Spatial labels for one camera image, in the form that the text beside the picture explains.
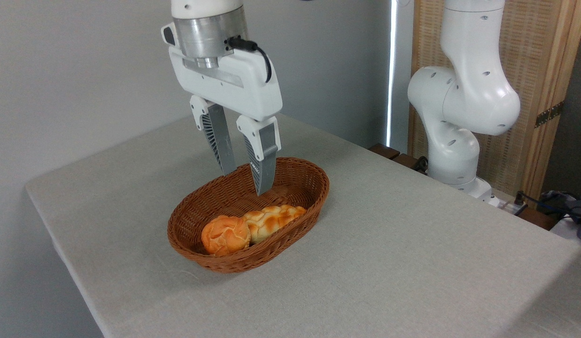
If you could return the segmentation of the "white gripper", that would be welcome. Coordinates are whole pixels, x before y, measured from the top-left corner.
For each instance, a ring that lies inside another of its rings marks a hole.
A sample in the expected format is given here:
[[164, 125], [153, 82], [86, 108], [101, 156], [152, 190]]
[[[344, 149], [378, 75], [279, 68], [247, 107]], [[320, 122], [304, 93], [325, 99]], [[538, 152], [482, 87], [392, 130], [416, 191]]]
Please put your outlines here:
[[238, 49], [220, 58], [214, 69], [197, 67], [173, 46], [169, 47], [169, 55], [179, 84], [194, 94], [190, 104], [195, 124], [204, 132], [223, 175], [237, 169], [225, 107], [243, 114], [236, 124], [247, 146], [256, 194], [270, 190], [277, 151], [281, 150], [278, 121], [272, 116], [283, 107], [275, 70], [271, 70], [267, 83], [268, 72], [262, 54]]

